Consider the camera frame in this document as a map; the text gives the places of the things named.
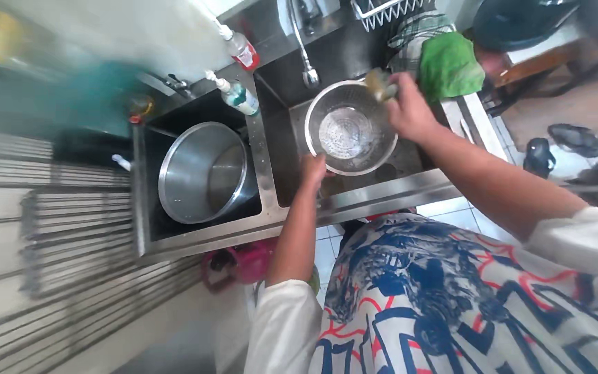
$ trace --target green cloth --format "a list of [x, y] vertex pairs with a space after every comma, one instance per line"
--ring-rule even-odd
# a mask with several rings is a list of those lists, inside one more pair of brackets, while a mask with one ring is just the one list
[[472, 42], [459, 33], [437, 35], [421, 47], [419, 88], [429, 103], [477, 92], [485, 76]]

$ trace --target red liquid bottle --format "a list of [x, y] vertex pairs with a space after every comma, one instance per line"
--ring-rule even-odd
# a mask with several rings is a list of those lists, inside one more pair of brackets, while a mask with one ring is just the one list
[[227, 52], [232, 58], [244, 68], [245, 71], [253, 71], [260, 64], [260, 55], [248, 39], [241, 33], [233, 32], [228, 26], [220, 26], [220, 34], [225, 39]]

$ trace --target double sink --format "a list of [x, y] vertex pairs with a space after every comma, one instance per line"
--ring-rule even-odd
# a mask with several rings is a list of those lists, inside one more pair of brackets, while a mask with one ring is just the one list
[[[163, 261], [278, 235], [300, 183], [300, 155], [308, 153], [303, 122], [312, 99], [330, 84], [361, 79], [372, 68], [384, 67], [393, 56], [393, 50], [386, 47], [389, 32], [382, 27], [367, 33], [358, 22], [350, 22], [309, 43], [306, 50], [321, 79], [316, 90], [303, 85], [298, 50], [265, 63], [252, 76], [236, 64], [220, 71], [220, 77], [238, 79], [258, 97], [258, 115], [244, 117], [229, 110], [222, 105], [220, 92], [201, 81], [193, 86], [199, 98], [156, 118], [149, 128], [135, 128], [135, 159], [139, 160], [133, 175], [136, 237], [143, 260]], [[490, 141], [485, 138], [490, 123], [477, 118], [483, 108], [473, 96], [447, 100], [432, 109], [444, 126], [488, 148]], [[171, 144], [171, 137], [164, 142], [158, 138], [159, 133], [178, 136], [196, 121], [222, 122], [248, 139], [259, 196], [223, 221], [182, 225], [168, 222], [156, 204], [155, 168], [163, 148], [169, 148], [163, 144]], [[325, 179], [317, 201], [318, 225], [457, 196], [458, 190], [416, 144], [399, 139], [387, 163], [375, 172]]]

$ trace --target stainless steel counter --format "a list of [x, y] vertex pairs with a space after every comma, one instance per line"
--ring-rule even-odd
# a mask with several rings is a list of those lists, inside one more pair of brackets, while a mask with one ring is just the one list
[[[341, 9], [340, 12], [337, 12], [332, 17], [325, 18], [322, 21], [322, 26], [316, 28], [316, 33], [306, 38], [306, 40], [311, 42], [354, 21], [351, 16], [348, 17], [343, 11], [351, 13], [350, 9]], [[358, 21], [354, 22], [357, 22], [358, 27], [362, 27]], [[272, 46], [269, 47], [269, 51], [265, 47], [266, 45]], [[271, 58], [267, 58], [266, 56], [272, 56], [273, 59], [277, 59], [284, 54], [290, 53], [296, 49], [296, 41], [291, 38], [279, 37], [278, 41], [274, 41], [273, 43], [268, 41], [267, 44], [261, 43], [256, 45], [256, 47], [262, 56], [262, 62], [270, 63], [272, 61]], [[300, 71], [293, 71], [288, 74], [300, 75]], [[254, 95], [258, 94], [253, 76], [244, 72], [236, 64], [229, 65], [220, 71], [218, 75], [228, 80], [238, 79]], [[204, 95], [212, 89], [213, 86], [206, 81], [200, 81], [191, 88], [197, 96]], [[441, 108], [444, 114], [444, 121], [447, 122], [445, 124], [448, 124], [454, 132], [467, 137], [494, 155], [506, 159], [502, 146], [495, 136], [493, 127], [476, 94], [445, 100], [441, 103]], [[147, 232], [149, 214], [144, 211], [146, 206], [144, 200], [147, 196], [145, 195], [145, 186], [142, 181], [145, 179], [145, 176], [139, 173], [139, 168], [134, 168], [136, 237], [142, 261], [165, 261], [181, 256], [270, 238], [280, 233], [289, 207], [279, 204], [277, 185], [272, 172], [269, 138], [265, 131], [263, 116], [246, 117], [246, 126], [253, 152], [262, 212], [256, 216], [151, 242]], [[144, 141], [141, 140], [141, 136], [141, 131], [136, 129], [134, 131], [136, 159], [144, 162], [145, 145]], [[442, 171], [439, 169], [428, 170], [404, 178], [377, 183], [318, 199], [318, 226], [335, 224], [399, 208], [419, 206], [458, 196], [461, 196], [461, 193], [449, 182]]]

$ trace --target person's left hand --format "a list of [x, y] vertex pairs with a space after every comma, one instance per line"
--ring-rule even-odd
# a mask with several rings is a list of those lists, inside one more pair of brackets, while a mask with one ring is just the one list
[[313, 156], [305, 154], [301, 157], [301, 183], [302, 186], [317, 191], [320, 189], [322, 179], [333, 174], [327, 172], [327, 157], [324, 154]]

